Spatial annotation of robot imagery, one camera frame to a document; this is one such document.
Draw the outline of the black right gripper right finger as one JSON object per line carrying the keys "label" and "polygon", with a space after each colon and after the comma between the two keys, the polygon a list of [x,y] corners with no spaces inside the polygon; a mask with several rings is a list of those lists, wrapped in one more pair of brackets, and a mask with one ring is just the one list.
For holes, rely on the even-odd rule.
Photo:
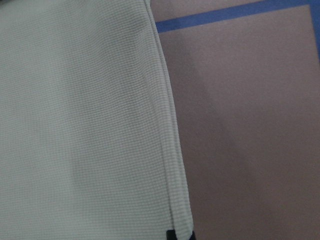
{"label": "black right gripper right finger", "polygon": [[191,234],[191,236],[189,237],[188,240],[196,240],[196,234],[195,234],[194,231],[192,231],[192,234]]}

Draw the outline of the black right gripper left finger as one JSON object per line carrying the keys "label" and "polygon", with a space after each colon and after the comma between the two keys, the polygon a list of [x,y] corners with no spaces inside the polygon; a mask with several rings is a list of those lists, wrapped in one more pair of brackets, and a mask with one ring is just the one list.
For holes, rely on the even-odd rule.
{"label": "black right gripper left finger", "polygon": [[176,231],[174,229],[166,231],[166,240],[178,240]]}

